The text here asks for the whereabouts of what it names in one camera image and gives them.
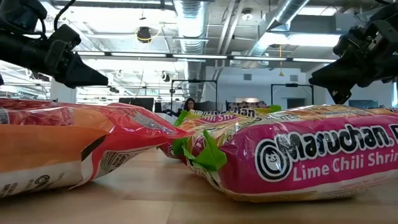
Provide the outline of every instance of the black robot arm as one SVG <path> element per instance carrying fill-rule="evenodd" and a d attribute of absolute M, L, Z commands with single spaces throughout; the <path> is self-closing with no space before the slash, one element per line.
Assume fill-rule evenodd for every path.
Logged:
<path fill-rule="evenodd" d="M 309 82 L 327 88 L 336 104 L 345 103 L 355 85 L 390 82 L 398 73 L 398 2 L 384 6 L 366 27 L 352 27 L 333 53 L 340 58 L 312 73 Z"/>
<path fill-rule="evenodd" d="M 64 24 L 49 38 L 45 36 L 46 17 L 38 0 L 0 0 L 0 60 L 50 75 L 70 88 L 108 85 L 108 78 L 72 52 L 81 42 L 73 29 Z M 37 21 L 42 23 L 42 32 L 35 32 Z"/>

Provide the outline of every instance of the window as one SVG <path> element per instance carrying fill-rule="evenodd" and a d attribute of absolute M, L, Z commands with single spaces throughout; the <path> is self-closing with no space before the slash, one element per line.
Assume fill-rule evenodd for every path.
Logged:
<path fill-rule="evenodd" d="M 257 98 L 241 98 L 241 97 L 235 98 L 235 103 L 241 103 L 241 102 L 244 102 L 244 101 L 248 102 L 248 103 L 260 102 L 259 99 L 257 99 Z"/>

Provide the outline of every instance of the white wall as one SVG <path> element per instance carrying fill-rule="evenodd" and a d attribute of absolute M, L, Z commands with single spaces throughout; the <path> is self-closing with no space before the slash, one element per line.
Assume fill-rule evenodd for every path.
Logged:
<path fill-rule="evenodd" d="M 311 73 L 319 68 L 322 68 L 321 65 L 307 73 L 307 78 L 311 77 Z M 350 100 L 377 100 L 380 105 L 384 105 L 386 107 L 392 106 L 392 83 L 384 84 L 381 81 L 373 82 L 370 86 L 366 88 L 360 88 L 358 86 L 354 86 L 351 89 L 352 96 Z M 329 92 L 322 87 L 315 86 L 314 88 L 314 97 L 315 104 L 334 104 L 333 99 L 331 98 Z"/>
<path fill-rule="evenodd" d="M 284 76 L 279 76 L 280 70 L 274 69 L 248 69 L 226 67 L 218 80 L 218 101 L 221 103 L 235 102 L 236 98 L 258 98 L 271 104 L 271 83 L 286 84 L 290 82 L 290 75 L 298 75 L 299 84 L 306 83 L 304 73 L 297 68 L 285 68 L 282 70 Z M 243 74 L 252 74 L 251 81 L 244 81 Z M 213 67 L 206 68 L 206 79 L 212 79 L 214 74 Z M 203 92 L 203 101 L 215 101 L 215 90 L 207 83 Z M 302 87 L 287 88 L 285 86 L 274 87 L 274 104 L 281 105 L 282 109 L 287 109 L 288 98 L 305 98 L 308 105 L 311 104 L 311 94 Z"/>
<path fill-rule="evenodd" d="M 350 100 L 377 100 L 379 106 L 392 106 L 392 83 L 384 84 L 381 81 L 376 81 L 366 88 L 354 86 L 354 88 L 351 90 L 351 93 L 352 96 Z M 329 94 L 326 95 L 326 103 L 334 103 Z"/>

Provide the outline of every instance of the pink noodle package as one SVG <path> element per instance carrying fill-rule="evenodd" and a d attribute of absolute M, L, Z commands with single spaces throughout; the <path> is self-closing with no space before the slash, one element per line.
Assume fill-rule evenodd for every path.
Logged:
<path fill-rule="evenodd" d="M 398 177 L 393 109 L 308 106 L 212 121 L 175 141 L 174 153 L 235 200 L 352 197 Z"/>

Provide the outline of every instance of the orange noodle package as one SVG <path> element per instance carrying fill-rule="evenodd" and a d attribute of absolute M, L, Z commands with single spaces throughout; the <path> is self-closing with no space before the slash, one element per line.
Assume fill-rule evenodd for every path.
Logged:
<path fill-rule="evenodd" d="M 182 121 L 195 134 L 175 140 L 174 153 L 234 200 L 352 197 L 398 177 L 394 109 L 325 105 L 205 119 Z"/>
<path fill-rule="evenodd" d="M 186 134 L 138 106 L 0 99 L 0 198 L 82 185 Z"/>
<path fill-rule="evenodd" d="M 183 111 L 183 115 L 176 120 L 175 125 L 178 128 L 194 131 L 195 127 L 199 126 L 200 129 L 209 129 L 218 127 L 218 123 L 214 123 L 212 119 L 219 119 L 229 116 L 236 116 L 242 119 L 244 118 L 255 118 L 257 116 L 269 114 L 272 112 L 280 111 L 279 105 L 270 105 L 267 108 L 243 108 L 231 111 Z M 184 157 L 178 157 L 174 154 L 173 142 L 170 140 L 168 143 L 159 147 L 167 157 L 174 159 L 181 159 L 184 161 Z"/>

